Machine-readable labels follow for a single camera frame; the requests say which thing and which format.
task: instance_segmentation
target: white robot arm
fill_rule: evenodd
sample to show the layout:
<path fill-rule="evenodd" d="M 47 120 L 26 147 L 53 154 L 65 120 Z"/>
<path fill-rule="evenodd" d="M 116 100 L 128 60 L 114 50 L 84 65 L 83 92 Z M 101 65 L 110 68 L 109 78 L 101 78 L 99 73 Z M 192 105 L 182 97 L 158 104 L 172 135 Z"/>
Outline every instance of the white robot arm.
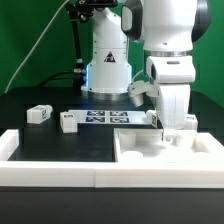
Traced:
<path fill-rule="evenodd" d="M 88 6 L 80 14 L 81 18 L 85 20 L 85 11 L 92 13 L 93 18 L 93 57 L 87 66 L 86 84 L 81 90 L 83 95 L 100 100 L 127 98 L 127 87 L 131 83 L 127 36 L 121 30 L 121 17 L 108 8 L 114 7 L 116 2 L 124 1 L 81 0 L 77 5 L 80 11 L 85 9 L 83 5 Z"/>
<path fill-rule="evenodd" d="M 202 15 L 205 23 L 195 28 Z M 186 128 L 189 83 L 195 80 L 192 36 L 206 31 L 208 17 L 206 0 L 128 0 L 123 6 L 122 30 L 144 41 L 144 73 L 150 80 L 132 83 L 129 94 L 137 106 L 143 103 L 141 93 L 151 97 L 164 130 Z"/>

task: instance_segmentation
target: small white block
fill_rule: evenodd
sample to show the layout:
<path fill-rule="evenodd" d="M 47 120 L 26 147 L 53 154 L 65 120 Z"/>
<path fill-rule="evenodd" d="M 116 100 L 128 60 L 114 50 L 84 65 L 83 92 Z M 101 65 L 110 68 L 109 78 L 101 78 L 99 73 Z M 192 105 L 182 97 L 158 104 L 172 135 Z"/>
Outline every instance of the small white block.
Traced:
<path fill-rule="evenodd" d="M 78 122 L 74 114 L 63 112 L 60 114 L 61 128 L 64 133 L 78 132 Z"/>
<path fill-rule="evenodd" d="M 27 123 L 40 124 L 51 117 L 53 108 L 49 105 L 38 105 L 27 110 Z"/>

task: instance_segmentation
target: black panel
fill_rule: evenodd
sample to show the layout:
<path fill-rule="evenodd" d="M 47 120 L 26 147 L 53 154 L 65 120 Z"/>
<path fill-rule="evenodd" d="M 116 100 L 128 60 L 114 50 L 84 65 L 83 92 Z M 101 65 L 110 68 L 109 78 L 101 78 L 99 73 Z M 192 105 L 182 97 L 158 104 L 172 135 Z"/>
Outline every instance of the black panel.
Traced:
<path fill-rule="evenodd" d="M 211 23 L 211 7 L 208 0 L 198 0 L 195 25 L 192 31 L 192 41 L 199 40 Z"/>

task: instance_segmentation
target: printed label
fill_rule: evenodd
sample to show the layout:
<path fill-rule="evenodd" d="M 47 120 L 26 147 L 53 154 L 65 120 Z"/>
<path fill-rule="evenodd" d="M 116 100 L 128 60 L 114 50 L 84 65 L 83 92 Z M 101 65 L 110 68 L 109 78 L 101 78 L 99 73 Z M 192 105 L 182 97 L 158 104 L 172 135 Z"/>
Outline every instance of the printed label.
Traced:
<path fill-rule="evenodd" d="M 128 117 L 128 113 L 122 112 L 122 111 L 111 111 L 110 116 L 111 117 Z"/>
<path fill-rule="evenodd" d="M 87 117 L 86 122 L 89 122 L 89 123 L 105 123 L 105 117 Z"/>
<path fill-rule="evenodd" d="M 105 111 L 88 111 L 87 116 L 105 116 Z"/>
<path fill-rule="evenodd" d="M 129 119 L 127 117 L 111 117 L 110 118 L 111 123 L 120 123 L 120 124 L 128 124 L 130 123 Z"/>
<path fill-rule="evenodd" d="M 106 59 L 104 60 L 104 62 L 112 62 L 112 63 L 115 63 L 115 59 L 114 59 L 114 56 L 112 54 L 112 52 L 110 51 L 110 53 L 107 55 Z"/>

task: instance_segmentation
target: black cable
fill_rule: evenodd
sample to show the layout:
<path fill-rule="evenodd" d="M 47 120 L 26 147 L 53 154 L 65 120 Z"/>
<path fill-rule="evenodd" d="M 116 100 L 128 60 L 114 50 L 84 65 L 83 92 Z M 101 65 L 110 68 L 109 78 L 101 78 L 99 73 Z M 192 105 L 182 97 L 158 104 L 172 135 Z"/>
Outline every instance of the black cable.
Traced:
<path fill-rule="evenodd" d="M 49 79 L 46 80 L 45 83 L 41 86 L 43 87 L 46 83 L 51 82 L 51 81 L 60 81 L 60 80 L 79 80 L 79 77 L 73 77 L 73 78 L 54 78 L 54 79 Z"/>
<path fill-rule="evenodd" d="M 48 77 L 46 80 L 42 81 L 37 87 L 43 87 L 47 82 L 49 82 L 50 80 L 62 76 L 62 75 L 66 75 L 66 74 L 73 74 L 74 75 L 74 71 L 63 71 L 63 72 L 58 72 L 50 77 Z"/>
<path fill-rule="evenodd" d="M 72 24 L 73 31 L 73 39 L 75 44 L 75 53 L 76 53 L 76 68 L 84 68 L 82 53 L 80 47 L 80 39 L 79 39 L 79 30 L 78 30 L 78 11 L 76 7 L 70 3 L 66 5 L 66 10 L 68 11 L 70 21 Z"/>

